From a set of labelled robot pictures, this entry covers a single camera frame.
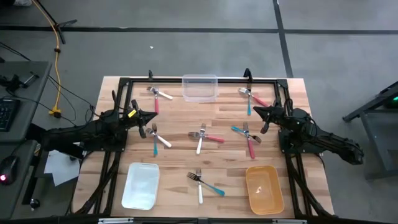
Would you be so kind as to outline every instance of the computer mouse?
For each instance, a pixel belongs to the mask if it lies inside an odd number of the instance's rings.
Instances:
[[[0,184],[10,185],[17,178],[17,165],[19,158],[9,156],[0,162]]]

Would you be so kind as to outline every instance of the keyboard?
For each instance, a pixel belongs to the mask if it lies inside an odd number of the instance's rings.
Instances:
[[[20,103],[21,102],[19,100],[0,100],[0,131],[5,132],[10,130]]]

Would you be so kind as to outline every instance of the wooden tabletop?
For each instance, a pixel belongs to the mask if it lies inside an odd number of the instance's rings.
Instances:
[[[112,90],[118,89],[120,77],[104,77],[96,112],[113,108]],[[304,80],[288,79],[290,97],[294,107],[310,113]],[[154,111],[154,95],[146,89],[152,84],[135,83],[132,99],[136,99],[144,111]],[[270,125],[266,134],[260,134],[263,122],[253,110],[247,115],[247,98],[238,93],[242,84],[219,84],[218,98],[213,103],[189,103],[183,99],[181,83],[159,83],[160,91],[173,96],[173,100],[159,97],[160,114],[152,122],[157,124],[157,133],[168,140],[171,148],[158,141],[159,154],[153,155],[153,137],[141,139],[137,128],[129,130],[126,151],[122,153],[118,180],[114,195],[112,216],[129,217],[217,217],[217,218],[292,218],[294,217],[289,180],[284,156],[279,149],[277,131],[279,127]],[[262,100],[274,101],[274,87],[268,84],[255,84],[252,92]],[[231,126],[243,127],[243,121],[249,124],[252,135],[262,139],[261,144],[254,143],[255,159],[251,159],[246,138],[231,130]],[[189,131],[199,131],[206,124],[206,133],[221,136],[224,143],[204,140],[200,155],[196,155],[198,141],[189,138]],[[103,152],[94,152],[87,158],[73,198],[73,209],[78,210],[93,193],[100,179]],[[132,162],[147,162],[160,167],[160,182],[157,199],[151,210],[132,210],[123,208],[121,199],[126,183],[127,170]],[[333,213],[326,175],[319,158],[312,154],[303,154],[303,164],[307,184],[317,200],[330,213]],[[277,169],[285,208],[280,214],[259,216],[250,209],[246,189],[245,171],[248,167],[271,165]],[[220,197],[207,187],[203,187],[203,204],[198,203],[197,184],[187,177],[187,172],[201,168],[202,179],[225,191]],[[104,191],[103,203],[108,190]],[[304,211],[303,198],[297,191],[300,207]]]

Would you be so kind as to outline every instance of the clear plastic container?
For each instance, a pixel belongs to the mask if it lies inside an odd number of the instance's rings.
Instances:
[[[141,210],[151,209],[156,202],[159,176],[157,164],[139,162],[130,164],[124,186],[122,206]]]
[[[182,95],[187,102],[214,102],[218,95],[216,75],[184,75]]]
[[[278,214],[284,210],[284,199],[275,167],[248,168],[246,170],[246,183],[250,207],[255,214]]]

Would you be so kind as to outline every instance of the orange container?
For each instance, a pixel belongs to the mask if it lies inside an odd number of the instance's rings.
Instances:
[[[250,167],[246,170],[251,210],[257,215],[280,213],[284,210],[284,199],[273,166]]]

